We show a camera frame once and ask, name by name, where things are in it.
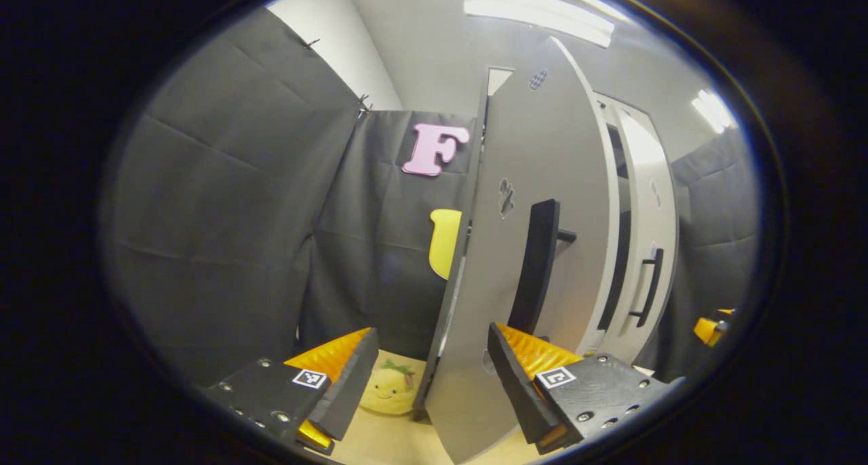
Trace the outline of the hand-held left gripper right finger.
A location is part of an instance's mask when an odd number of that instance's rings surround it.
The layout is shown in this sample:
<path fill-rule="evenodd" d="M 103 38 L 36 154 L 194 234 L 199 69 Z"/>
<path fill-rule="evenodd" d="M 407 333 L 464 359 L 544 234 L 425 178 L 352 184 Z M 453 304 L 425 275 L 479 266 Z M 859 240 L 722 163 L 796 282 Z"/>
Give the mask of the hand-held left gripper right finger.
<path fill-rule="evenodd" d="M 540 455 L 631 424 L 685 380 L 657 380 L 608 353 L 577 356 L 496 322 L 487 350 L 525 440 Z"/>

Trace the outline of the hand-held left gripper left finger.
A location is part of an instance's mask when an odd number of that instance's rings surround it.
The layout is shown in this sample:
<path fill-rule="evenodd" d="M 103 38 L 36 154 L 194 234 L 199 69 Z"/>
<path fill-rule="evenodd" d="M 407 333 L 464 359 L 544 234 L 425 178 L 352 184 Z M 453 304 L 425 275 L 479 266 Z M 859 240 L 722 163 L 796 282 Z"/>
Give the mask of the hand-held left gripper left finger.
<path fill-rule="evenodd" d="M 203 393 L 271 441 L 328 456 L 347 433 L 378 351 L 378 330 L 363 328 L 284 362 L 258 358 Z"/>

